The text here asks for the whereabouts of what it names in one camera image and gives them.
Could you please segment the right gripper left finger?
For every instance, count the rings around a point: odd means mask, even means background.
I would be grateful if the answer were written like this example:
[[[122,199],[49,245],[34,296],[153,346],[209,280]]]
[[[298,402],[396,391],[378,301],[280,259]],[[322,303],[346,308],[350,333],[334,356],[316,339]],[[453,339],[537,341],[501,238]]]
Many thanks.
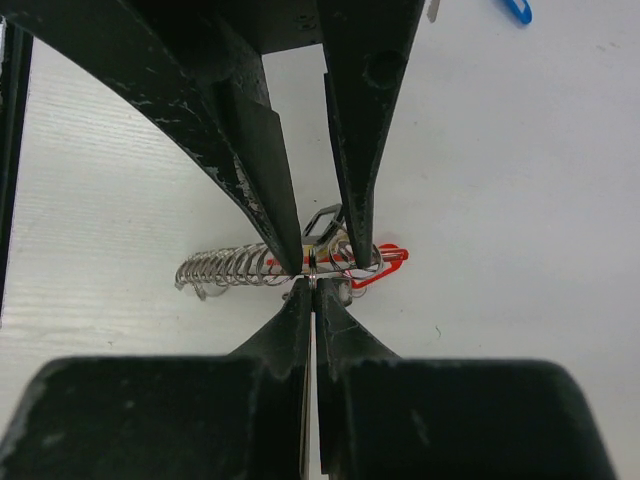
[[[312,290],[222,356],[66,357],[28,384],[5,479],[304,479]]]

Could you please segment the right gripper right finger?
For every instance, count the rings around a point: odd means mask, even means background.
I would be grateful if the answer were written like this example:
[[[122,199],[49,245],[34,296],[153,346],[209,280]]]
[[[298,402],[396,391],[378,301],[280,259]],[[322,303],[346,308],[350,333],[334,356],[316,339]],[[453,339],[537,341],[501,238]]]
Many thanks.
[[[322,472],[332,479],[612,479],[589,405],[560,365],[404,359],[318,282]]]

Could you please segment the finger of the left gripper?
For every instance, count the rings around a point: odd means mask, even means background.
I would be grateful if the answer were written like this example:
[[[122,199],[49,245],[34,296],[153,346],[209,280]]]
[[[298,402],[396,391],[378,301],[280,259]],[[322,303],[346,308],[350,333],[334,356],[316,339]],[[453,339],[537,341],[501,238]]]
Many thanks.
[[[358,267],[373,264],[374,189],[424,3],[318,1],[328,126]]]

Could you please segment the silver chain keyring red tag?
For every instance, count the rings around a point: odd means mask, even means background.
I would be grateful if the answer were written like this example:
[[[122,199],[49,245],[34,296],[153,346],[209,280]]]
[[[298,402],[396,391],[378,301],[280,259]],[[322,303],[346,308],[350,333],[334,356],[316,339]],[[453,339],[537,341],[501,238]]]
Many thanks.
[[[409,251],[387,243],[373,247],[373,264],[356,265],[350,242],[340,235],[328,243],[303,247],[302,270],[285,271],[263,243],[195,253],[185,259],[174,275],[177,290],[188,289],[204,301],[231,287],[277,287],[299,277],[338,277],[350,287],[364,291],[372,283],[394,273],[409,260]]]

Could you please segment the key with yellow tag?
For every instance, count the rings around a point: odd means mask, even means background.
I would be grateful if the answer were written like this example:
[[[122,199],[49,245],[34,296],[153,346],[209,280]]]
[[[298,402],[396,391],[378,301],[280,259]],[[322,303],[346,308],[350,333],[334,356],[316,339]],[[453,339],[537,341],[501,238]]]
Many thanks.
[[[331,244],[344,227],[344,207],[337,203],[318,210],[302,231],[303,268],[302,273],[308,275],[311,270],[309,261],[311,253],[315,254],[315,266],[318,273],[341,272],[346,263],[336,257],[333,260]]]

